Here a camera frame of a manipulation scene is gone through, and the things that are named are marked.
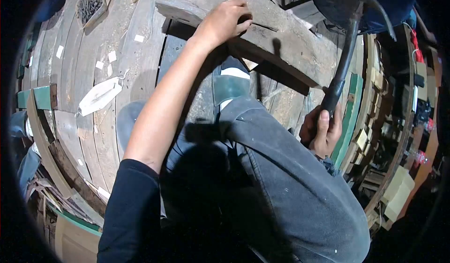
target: hammer head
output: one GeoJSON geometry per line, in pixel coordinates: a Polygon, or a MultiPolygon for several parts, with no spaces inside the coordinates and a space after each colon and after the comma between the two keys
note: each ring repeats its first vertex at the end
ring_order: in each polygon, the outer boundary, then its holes
{"type": "Polygon", "coordinates": [[[356,19],[356,18],[358,20],[361,19],[363,14],[362,9],[364,6],[368,6],[377,10],[384,18],[389,34],[394,39],[394,41],[397,41],[391,21],[389,20],[389,17],[387,16],[383,7],[377,0],[327,0],[327,1],[345,11],[349,16],[349,19],[356,19]]]}

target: left hand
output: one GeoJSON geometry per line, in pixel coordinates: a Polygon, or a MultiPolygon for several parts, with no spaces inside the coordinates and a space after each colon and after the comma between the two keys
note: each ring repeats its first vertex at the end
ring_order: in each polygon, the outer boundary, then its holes
{"type": "Polygon", "coordinates": [[[309,149],[321,159],[331,155],[342,133],[342,107],[337,103],[333,118],[330,120],[326,110],[320,112],[320,105],[305,116],[300,129],[302,144],[309,144],[309,149]]]}
{"type": "Polygon", "coordinates": [[[193,35],[211,52],[230,38],[236,37],[251,25],[251,12],[245,0],[228,0],[220,3],[200,23],[193,35]],[[238,24],[239,18],[249,19],[238,24]]]}

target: nail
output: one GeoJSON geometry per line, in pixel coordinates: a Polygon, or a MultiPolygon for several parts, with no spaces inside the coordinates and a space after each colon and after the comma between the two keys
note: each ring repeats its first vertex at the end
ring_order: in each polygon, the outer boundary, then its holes
{"type": "Polygon", "coordinates": [[[329,112],[326,111],[326,110],[322,111],[322,113],[320,114],[320,119],[322,119],[322,120],[330,120],[329,112]]]}

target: hammer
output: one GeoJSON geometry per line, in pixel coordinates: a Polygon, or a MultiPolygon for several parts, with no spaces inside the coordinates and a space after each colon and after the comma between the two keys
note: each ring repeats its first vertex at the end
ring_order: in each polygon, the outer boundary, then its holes
{"type": "Polygon", "coordinates": [[[377,10],[384,18],[389,34],[397,41],[394,28],[391,21],[387,17],[386,12],[377,0],[328,0],[334,6],[342,8],[342,10],[349,15],[349,20],[346,27],[346,36],[344,47],[342,48],[341,59],[337,65],[336,73],[331,80],[325,97],[323,97],[320,105],[321,110],[327,110],[330,116],[333,115],[336,104],[341,97],[342,89],[344,88],[345,77],[347,75],[348,67],[355,49],[356,37],[358,36],[358,26],[363,16],[364,6],[368,6],[377,10]]]}

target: black long-sleeve shirt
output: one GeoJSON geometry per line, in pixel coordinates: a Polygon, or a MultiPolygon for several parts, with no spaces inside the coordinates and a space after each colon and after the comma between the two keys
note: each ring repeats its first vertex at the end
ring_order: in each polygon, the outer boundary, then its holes
{"type": "Polygon", "coordinates": [[[253,262],[224,226],[171,226],[161,232],[159,177],[132,159],[121,162],[98,244],[97,262],[253,262]]]}

